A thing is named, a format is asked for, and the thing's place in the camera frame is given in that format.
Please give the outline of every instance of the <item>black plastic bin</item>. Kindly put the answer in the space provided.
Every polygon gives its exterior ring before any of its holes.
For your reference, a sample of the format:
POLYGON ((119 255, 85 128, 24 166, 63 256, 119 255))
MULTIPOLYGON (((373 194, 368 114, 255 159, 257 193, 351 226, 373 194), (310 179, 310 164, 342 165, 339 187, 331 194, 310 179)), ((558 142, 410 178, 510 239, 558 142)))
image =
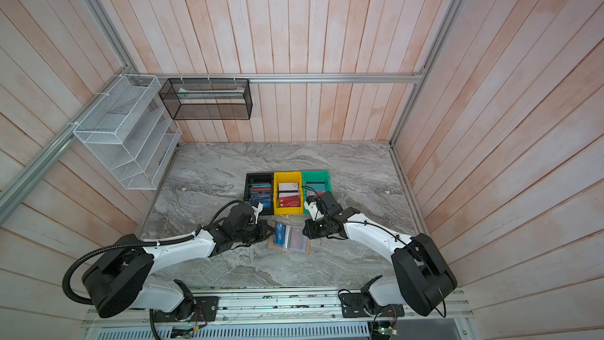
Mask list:
MULTIPOLYGON (((271 185, 271 192, 273 192, 275 186, 275 182, 274 182, 274 174, 273 172, 262 172, 262 173, 248 173, 247 175, 245 175, 245 186, 243 188, 243 200, 245 202, 249 201, 249 198, 251 197, 250 191, 249 191, 249 186, 251 184, 256 184, 256 183, 268 183, 271 185)), ((270 208, 268 209, 262 209, 262 212, 260 213, 260 215, 273 215, 274 213, 274 208, 273 205, 271 205, 270 208)))
POLYGON ((247 79, 170 78, 159 91, 172 119, 249 119, 247 79))

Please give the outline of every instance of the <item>metal vent grille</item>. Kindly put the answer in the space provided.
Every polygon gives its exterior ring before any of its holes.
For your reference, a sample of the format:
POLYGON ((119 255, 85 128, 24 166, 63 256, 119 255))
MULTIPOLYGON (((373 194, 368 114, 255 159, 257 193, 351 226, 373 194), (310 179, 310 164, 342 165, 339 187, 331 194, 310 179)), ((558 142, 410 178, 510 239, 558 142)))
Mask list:
MULTIPOLYGON (((169 339, 172 326, 156 326, 162 339, 169 339)), ((195 332, 193 339, 338 339, 368 337, 366 322, 282 323, 282 324, 226 324, 209 326, 195 332)), ((149 327, 101 329, 95 340, 153 339, 149 327)))

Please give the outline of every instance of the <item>green plastic bin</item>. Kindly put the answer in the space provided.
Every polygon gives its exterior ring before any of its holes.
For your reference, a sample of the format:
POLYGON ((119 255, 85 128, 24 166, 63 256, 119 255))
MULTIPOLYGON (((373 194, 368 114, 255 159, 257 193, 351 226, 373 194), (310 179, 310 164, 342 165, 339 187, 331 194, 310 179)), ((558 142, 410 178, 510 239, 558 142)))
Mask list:
MULTIPOLYGON (((332 182, 329 179, 329 171, 302 171, 302 185, 313 182, 325 182, 325 187, 328 191, 332 190, 332 182)), ((306 201, 306 193, 309 190, 304 189, 304 200, 306 201)), ((310 214, 306 208, 304 209, 305 214, 310 214)))

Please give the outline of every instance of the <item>black motor housing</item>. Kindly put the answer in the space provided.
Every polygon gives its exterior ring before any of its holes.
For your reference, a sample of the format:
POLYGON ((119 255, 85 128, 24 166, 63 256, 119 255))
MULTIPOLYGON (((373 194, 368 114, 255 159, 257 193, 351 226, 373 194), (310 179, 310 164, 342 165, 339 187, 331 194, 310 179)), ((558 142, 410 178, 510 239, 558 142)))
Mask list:
MULTIPOLYGON (((140 240, 128 234, 115 244, 125 243, 140 240)), ((98 315, 110 318, 128 308, 143 288, 153 263, 153 255, 143 248, 118 248, 103 253, 81 277, 98 315)))
POLYGON ((400 293, 418 314, 427 316, 445 297, 457 289, 457 279, 432 238, 426 234, 392 254, 400 293), (424 265, 418 266, 416 260, 424 265))

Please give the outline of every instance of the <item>black wire mesh basket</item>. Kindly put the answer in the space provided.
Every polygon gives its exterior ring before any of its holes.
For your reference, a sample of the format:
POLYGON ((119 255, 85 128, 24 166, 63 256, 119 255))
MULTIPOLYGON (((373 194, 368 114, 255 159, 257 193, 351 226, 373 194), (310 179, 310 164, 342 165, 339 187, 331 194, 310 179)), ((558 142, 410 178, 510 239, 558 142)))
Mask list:
POLYGON ((247 79, 170 78, 159 91, 172 119, 249 119, 247 79))

